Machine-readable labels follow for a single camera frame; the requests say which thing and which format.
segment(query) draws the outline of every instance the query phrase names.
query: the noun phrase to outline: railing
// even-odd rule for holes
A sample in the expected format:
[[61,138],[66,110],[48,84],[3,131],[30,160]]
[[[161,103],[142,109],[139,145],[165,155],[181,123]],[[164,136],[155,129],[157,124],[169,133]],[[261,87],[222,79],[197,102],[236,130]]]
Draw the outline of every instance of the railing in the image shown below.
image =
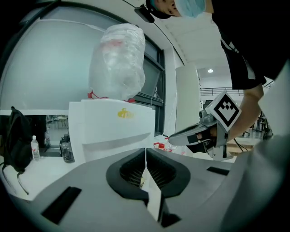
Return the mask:
[[232,88],[202,88],[200,89],[201,96],[216,96],[221,92],[226,91],[228,95],[243,96],[243,90],[232,89]]
[[274,85],[274,81],[269,82],[268,84],[264,85],[263,87],[266,89],[270,89],[272,85]]

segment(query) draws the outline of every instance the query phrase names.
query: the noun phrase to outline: red cap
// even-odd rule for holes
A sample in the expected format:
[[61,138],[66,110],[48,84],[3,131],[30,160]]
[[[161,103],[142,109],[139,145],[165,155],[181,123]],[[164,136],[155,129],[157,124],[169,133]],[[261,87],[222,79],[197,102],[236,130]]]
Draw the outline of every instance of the red cap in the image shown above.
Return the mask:
[[158,147],[163,149],[165,147],[165,145],[163,143],[159,143]]

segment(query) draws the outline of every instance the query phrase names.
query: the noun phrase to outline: person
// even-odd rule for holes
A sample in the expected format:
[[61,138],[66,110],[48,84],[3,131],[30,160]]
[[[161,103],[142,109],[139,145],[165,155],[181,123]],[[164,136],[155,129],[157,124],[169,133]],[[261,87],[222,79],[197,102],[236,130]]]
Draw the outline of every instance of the person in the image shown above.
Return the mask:
[[[232,88],[244,92],[242,112],[230,129],[228,140],[241,135],[261,112],[258,101],[264,94],[265,77],[275,80],[289,58],[289,1],[150,0],[150,4],[151,13],[162,19],[212,14],[221,34]],[[211,135],[216,136],[216,128],[211,129]]]

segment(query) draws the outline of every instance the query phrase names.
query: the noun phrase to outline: hand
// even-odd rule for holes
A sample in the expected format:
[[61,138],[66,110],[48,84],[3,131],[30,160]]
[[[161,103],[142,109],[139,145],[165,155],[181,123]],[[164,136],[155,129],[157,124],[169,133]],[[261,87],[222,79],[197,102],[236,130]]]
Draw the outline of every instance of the hand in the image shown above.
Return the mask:
[[[211,135],[211,137],[217,137],[217,127],[216,126],[210,128],[210,135]],[[201,140],[203,138],[202,134],[197,134],[196,136],[197,136],[198,140]]]

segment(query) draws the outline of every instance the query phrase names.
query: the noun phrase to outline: black shirt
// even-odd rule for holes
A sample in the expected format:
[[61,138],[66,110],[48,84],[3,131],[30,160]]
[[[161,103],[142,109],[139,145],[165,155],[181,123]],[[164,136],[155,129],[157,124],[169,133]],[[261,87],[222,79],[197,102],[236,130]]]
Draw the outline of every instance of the black shirt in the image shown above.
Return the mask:
[[250,89],[275,79],[289,58],[288,0],[212,0],[233,89]]

